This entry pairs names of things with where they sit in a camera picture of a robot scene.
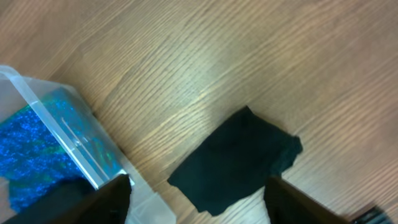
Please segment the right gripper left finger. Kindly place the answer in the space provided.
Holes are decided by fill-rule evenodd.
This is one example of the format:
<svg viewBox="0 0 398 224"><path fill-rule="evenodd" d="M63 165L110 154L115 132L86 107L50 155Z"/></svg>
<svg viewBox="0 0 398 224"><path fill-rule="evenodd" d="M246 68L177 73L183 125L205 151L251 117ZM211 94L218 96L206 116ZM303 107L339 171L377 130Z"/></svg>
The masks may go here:
<svg viewBox="0 0 398 224"><path fill-rule="evenodd" d="M124 223L130 206L132 187L127 174L121 174L81 202L50 221L53 224Z"/></svg>

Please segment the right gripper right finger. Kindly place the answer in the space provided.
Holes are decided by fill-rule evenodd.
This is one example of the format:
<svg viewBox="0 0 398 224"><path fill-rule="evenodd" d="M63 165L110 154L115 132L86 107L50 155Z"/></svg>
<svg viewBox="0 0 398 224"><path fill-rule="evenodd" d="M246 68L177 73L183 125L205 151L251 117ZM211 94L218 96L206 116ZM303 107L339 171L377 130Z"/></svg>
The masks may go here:
<svg viewBox="0 0 398 224"><path fill-rule="evenodd" d="M271 224L347 223L280 177L266 180L264 202Z"/></svg>

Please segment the large black garment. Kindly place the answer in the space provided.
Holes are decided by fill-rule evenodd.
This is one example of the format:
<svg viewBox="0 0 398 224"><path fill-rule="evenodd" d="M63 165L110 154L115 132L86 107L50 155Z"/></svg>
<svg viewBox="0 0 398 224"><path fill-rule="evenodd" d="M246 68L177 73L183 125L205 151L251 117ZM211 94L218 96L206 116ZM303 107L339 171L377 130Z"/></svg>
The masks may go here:
<svg viewBox="0 0 398 224"><path fill-rule="evenodd" d="M62 180L38 201L23 209L6 224L49 223L81 202L95 188L84 178Z"/></svg>

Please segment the small black cloth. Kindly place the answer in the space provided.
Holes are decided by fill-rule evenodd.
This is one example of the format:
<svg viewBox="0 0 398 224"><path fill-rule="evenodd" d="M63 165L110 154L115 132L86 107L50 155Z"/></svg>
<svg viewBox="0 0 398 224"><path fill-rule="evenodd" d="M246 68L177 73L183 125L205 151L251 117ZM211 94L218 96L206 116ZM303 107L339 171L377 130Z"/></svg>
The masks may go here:
<svg viewBox="0 0 398 224"><path fill-rule="evenodd" d="M245 106L215 129L170 175L198 212L212 216L257 192L292 167L301 140Z"/></svg>

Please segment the blue green sequin cloth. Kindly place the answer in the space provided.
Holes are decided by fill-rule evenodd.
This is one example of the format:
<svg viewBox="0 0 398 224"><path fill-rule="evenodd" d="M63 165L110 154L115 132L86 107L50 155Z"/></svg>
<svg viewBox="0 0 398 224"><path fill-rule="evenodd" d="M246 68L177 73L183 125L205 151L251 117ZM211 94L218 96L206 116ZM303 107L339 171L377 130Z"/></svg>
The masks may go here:
<svg viewBox="0 0 398 224"><path fill-rule="evenodd" d="M91 113L69 91L58 88L42 103L101 177L110 179L121 169L111 144ZM84 174L30 106L1 123L1 177L9 181L9 203L19 213L63 180Z"/></svg>

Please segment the clear plastic storage bin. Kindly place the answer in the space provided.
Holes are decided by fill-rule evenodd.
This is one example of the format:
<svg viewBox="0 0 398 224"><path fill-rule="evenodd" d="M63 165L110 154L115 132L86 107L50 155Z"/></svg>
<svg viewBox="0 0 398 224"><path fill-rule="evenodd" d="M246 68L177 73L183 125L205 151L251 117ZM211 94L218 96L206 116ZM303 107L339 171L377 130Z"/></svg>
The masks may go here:
<svg viewBox="0 0 398 224"><path fill-rule="evenodd" d="M117 162L122 169L112 178L105 179L97 173L89 160L79 152L76 145L72 142L66 132L61 128L49 110L44 106L41 99L48 93L64 88L69 91L78 102L82 104L85 113L92 110L81 98L78 92L71 86L62 85L56 82L38 80L24 77L15 69L7 65L1 67L1 123L18 112L25 106L30 106L40 120L46 125L47 129L56 138L63 149L73 159L74 163L84 174L86 179L95 189L99 189L115 177L127 174L130 178L132 192L130 196L130 206L127 214L127 223L138 224L176 224L177 218L162 197L154 192L149 184L141 177L140 173L134 168L127 157L117 147L108 136L102 125L94 117L92 120L97 123L99 131L103 133L105 140L111 144L110 150L115 153ZM12 216L17 215L9 203L9 181L1 177L1 221L5 222Z"/></svg>

